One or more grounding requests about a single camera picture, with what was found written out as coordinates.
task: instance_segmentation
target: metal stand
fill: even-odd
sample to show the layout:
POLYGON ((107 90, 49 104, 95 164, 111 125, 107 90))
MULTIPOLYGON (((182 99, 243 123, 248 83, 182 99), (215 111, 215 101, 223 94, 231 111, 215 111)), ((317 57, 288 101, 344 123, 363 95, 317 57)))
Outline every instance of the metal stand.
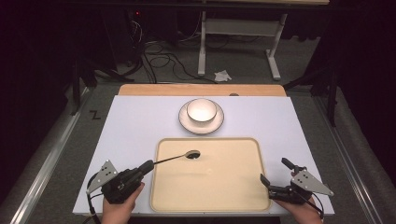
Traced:
POLYGON ((222 20, 222 19, 207 19, 206 12, 202 12, 201 22, 201 47, 198 61, 198 76, 205 75, 206 49, 205 38, 206 34, 218 35, 262 35, 272 36, 274 38, 271 49, 266 50, 266 57, 270 64, 271 73, 274 80, 280 80, 279 70, 277 69, 274 58, 280 36, 282 35, 283 27, 285 26, 287 14, 282 14, 279 21, 242 21, 242 20, 222 20))

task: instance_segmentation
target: cable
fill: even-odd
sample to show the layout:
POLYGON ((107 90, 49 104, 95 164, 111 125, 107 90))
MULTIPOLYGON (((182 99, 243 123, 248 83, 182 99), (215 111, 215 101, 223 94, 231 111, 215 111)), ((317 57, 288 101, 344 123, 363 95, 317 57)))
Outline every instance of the cable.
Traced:
MULTIPOLYGON (((91 182, 96 178, 97 174, 98 174, 98 173, 94 174, 94 175, 91 177, 91 179, 88 181, 87 188, 90 187, 91 182)), ((100 220, 99 220, 99 217, 96 215, 95 208, 93 207, 92 201, 91 201, 91 199, 94 198, 94 197, 96 197, 96 196, 98 196, 98 195, 95 195, 95 196, 91 197, 91 194, 87 194, 87 199, 88 199, 88 206, 90 207, 91 218, 93 219, 93 221, 94 221, 96 224, 100 224, 101 222, 100 222, 100 220)), ((84 221, 83 223, 87 223, 91 218, 85 219, 85 221, 84 221)))
POLYGON ((201 44, 201 40, 195 40, 197 37, 201 36, 200 34, 193 36, 189 39, 184 39, 184 40, 179 40, 179 44, 183 45, 183 46, 187 46, 187 47, 191 47, 191 46, 198 46, 201 44))
POLYGON ((202 12, 199 13, 198 22, 197 22, 197 25, 195 26, 195 30, 194 30, 194 32, 192 33, 192 35, 190 35, 190 37, 187 37, 186 39, 179 40, 178 42, 187 41, 187 40, 194 39, 195 37, 199 36, 199 35, 195 35, 195 34, 197 33, 198 27, 199 27, 199 25, 201 24, 201 23, 200 23, 201 18, 202 18, 202 12))
POLYGON ((103 195, 103 193, 93 195, 93 196, 91 197, 91 199, 96 198, 97 196, 101 196, 101 195, 103 195))
POLYGON ((319 212, 319 216, 320 219, 323 220, 324 217, 324 209, 323 209, 323 204, 321 203, 320 199, 318 198, 318 196, 314 193, 312 193, 319 201, 320 205, 321 205, 321 209, 318 208, 316 205, 314 205, 313 203, 309 202, 305 197, 303 197, 303 195, 301 195, 299 192, 297 192, 295 189, 293 190, 293 192, 295 194, 297 194, 301 199, 303 199, 306 203, 308 203, 311 207, 315 208, 315 210, 317 210, 319 212))
POLYGON ((152 79, 152 83, 156 84, 156 83, 157 83, 157 77, 155 76, 154 69, 152 69, 152 66, 151 66, 151 64, 149 63, 149 59, 148 59, 148 57, 147 57, 147 55, 146 55, 146 51, 145 51, 145 50, 143 51, 143 56, 145 57, 146 62, 148 63, 149 68, 151 69, 151 73, 152 73, 152 74, 151 74, 151 73, 149 72, 149 70, 146 68, 146 66, 143 65, 144 68, 145 68, 146 73, 148 74, 148 79, 151 78, 151 79, 152 79))
POLYGON ((187 69, 186 69, 186 67, 184 66, 184 64, 178 59, 178 57, 177 57, 174 53, 163 53, 163 46, 160 45, 160 44, 150 44, 150 45, 147 45, 147 46, 146 46, 146 49, 145 49, 145 52, 144 52, 145 57, 147 57, 146 54, 147 54, 147 55, 150 55, 150 56, 154 56, 154 58, 152 58, 151 60, 147 60, 147 61, 148 61, 148 65, 151 67, 151 69, 152 69, 152 67, 157 67, 157 68, 165 67, 165 66, 168 65, 169 63, 173 63, 173 65, 172 65, 173 73, 174 73, 174 75, 175 75, 177 78, 179 78, 179 79, 181 79, 181 80, 193 80, 193 79, 198 79, 198 80, 204 80, 204 81, 209 81, 209 82, 211 82, 211 83, 218 84, 216 81, 213 81, 213 80, 210 80, 210 79, 207 79, 207 78, 204 78, 204 77, 196 77, 196 76, 193 76, 192 74, 190 74, 190 73, 187 71, 187 69), (156 51, 154 51, 154 52, 151 52, 151 53, 146 53, 146 51, 147 51, 150 47, 152 47, 152 46, 157 46, 157 47, 159 47, 159 49, 156 50, 156 51), (166 60, 165 64, 163 64, 163 65, 153 65, 153 64, 152 64, 153 61, 158 60, 158 59, 165 59, 165 60, 166 60), (187 76, 189 76, 189 77, 191 77, 191 78, 182 78, 182 77, 179 77, 179 76, 177 75, 176 71, 175 71, 175 68, 176 68, 176 65, 177 65, 177 64, 179 64, 179 65, 181 66, 181 68, 183 69, 184 74, 186 74, 187 76))
POLYGON ((231 35, 230 40, 234 41, 234 42, 242 42, 242 43, 253 43, 259 39, 263 39, 264 36, 262 35, 256 35, 254 36, 251 40, 241 40, 241 39, 234 39, 234 36, 239 36, 239 35, 231 35))
MULTIPOLYGON (((223 36, 223 35, 209 35, 209 36, 211 36, 211 37, 213 38, 213 37, 215 37, 215 36, 223 36)), ((225 43, 223 43, 222 45, 220 45, 220 46, 218 46, 218 47, 211 47, 211 46, 209 46, 209 45, 206 43, 206 46, 207 46, 208 48, 210 48, 210 49, 222 49, 222 48, 224 48, 225 46, 227 46, 228 43, 230 43, 230 36, 229 36, 229 35, 226 35, 226 36, 225 36, 225 43)))
POLYGON ((139 41, 137 41, 137 44, 139 44, 141 41, 142 41, 142 35, 143 35, 143 29, 142 29, 142 27, 140 26, 140 24, 138 23, 138 22, 136 22, 136 21, 131 21, 131 24, 133 24, 134 26, 135 26, 135 28, 134 28, 134 35, 136 34, 136 31, 137 31, 137 28, 139 28, 139 41))

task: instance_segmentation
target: white table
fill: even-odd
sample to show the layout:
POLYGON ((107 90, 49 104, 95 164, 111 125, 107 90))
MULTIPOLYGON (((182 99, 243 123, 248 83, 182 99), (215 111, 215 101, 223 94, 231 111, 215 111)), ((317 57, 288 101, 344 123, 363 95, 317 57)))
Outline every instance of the white table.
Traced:
MULTIPOLYGON (((157 144, 162 139, 196 137, 180 125, 178 111, 188 101, 200 97, 203 96, 115 96, 73 213, 89 214, 86 186, 89 178, 99 171, 105 160, 111 160, 119 172, 133 169, 144 161, 155 159, 157 144)), ((205 137, 256 139, 261 146, 264 168, 272 185, 290 184, 290 170, 281 163, 283 157, 297 165, 306 166, 308 171, 320 180, 318 168, 289 97, 205 96, 205 98, 218 103, 225 114, 222 126, 205 137)), ((136 201, 136 208, 133 211, 135 216, 284 216, 288 214, 276 203, 273 203, 269 210, 258 213, 156 213, 149 204, 152 173, 147 174, 143 181, 146 186, 136 201)), ((323 203, 325 214, 334 214, 329 197, 319 194, 319 198, 323 203)), ((103 197, 92 200, 98 214, 102 213, 102 200, 103 197)))
MULTIPOLYGON (((218 2, 242 2, 242 3, 267 3, 287 5, 328 5, 329 0, 217 0, 218 2)), ((270 49, 265 51, 271 73, 274 80, 280 80, 277 69, 275 52, 285 26, 287 14, 282 14, 277 21, 247 21, 228 19, 207 19, 206 12, 202 12, 201 22, 201 47, 198 60, 198 75, 205 75, 206 65, 206 34, 218 35, 260 35, 273 38, 270 49)))

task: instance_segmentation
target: metal rail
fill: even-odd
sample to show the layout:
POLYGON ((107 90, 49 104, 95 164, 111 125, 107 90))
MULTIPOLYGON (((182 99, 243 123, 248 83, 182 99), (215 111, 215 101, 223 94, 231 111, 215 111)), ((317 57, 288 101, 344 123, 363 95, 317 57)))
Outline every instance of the metal rail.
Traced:
POLYGON ((67 143, 67 140, 70 136, 70 133, 73 131, 78 118, 81 114, 81 109, 87 102, 89 96, 92 95, 92 92, 85 88, 84 92, 82 93, 82 104, 79 111, 77 111, 76 115, 72 116, 66 128, 64 129, 64 133, 58 139, 56 144, 51 149, 48 157, 44 161, 43 165, 41 166, 40 171, 38 172, 37 176, 35 177, 35 181, 33 182, 32 186, 30 187, 29 191, 27 192, 26 196, 24 197, 20 207, 18 208, 17 212, 14 215, 14 218, 11 220, 11 224, 19 224, 19 223, 26 223, 30 215, 33 213, 35 206, 38 200, 41 197, 45 187, 47 186, 48 182, 50 181, 50 177, 55 170, 56 164, 58 160, 61 158, 62 153, 64 151, 64 147, 67 143))
POLYGON ((350 159, 349 154, 347 153, 347 149, 343 144, 343 141, 337 132, 336 128, 331 125, 327 118, 327 110, 325 103, 320 99, 320 97, 314 97, 314 102, 317 105, 320 114, 323 119, 326 121, 326 124, 329 128, 330 133, 332 134, 332 139, 334 143, 337 145, 337 154, 341 161, 343 162, 343 167, 346 171, 346 176, 349 179, 349 182, 355 191, 356 197, 358 198, 361 208, 363 209, 364 215, 366 215, 367 220, 371 224, 382 224, 382 219, 378 212, 376 211, 375 205, 371 199, 370 193, 364 185, 361 177, 356 170, 352 159, 350 159))

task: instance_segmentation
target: white bowl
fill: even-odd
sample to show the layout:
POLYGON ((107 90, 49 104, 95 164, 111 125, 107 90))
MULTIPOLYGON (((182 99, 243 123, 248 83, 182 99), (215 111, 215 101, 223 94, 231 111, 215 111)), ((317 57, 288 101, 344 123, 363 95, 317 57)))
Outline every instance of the white bowl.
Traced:
POLYGON ((187 114, 193 120, 205 122, 212 120, 218 110, 215 103, 207 99, 196 99, 187 105, 187 114))
POLYGON ((212 133, 221 126, 224 121, 224 113, 215 102, 207 99, 196 99, 181 107, 178 119, 188 131, 205 134, 212 133))

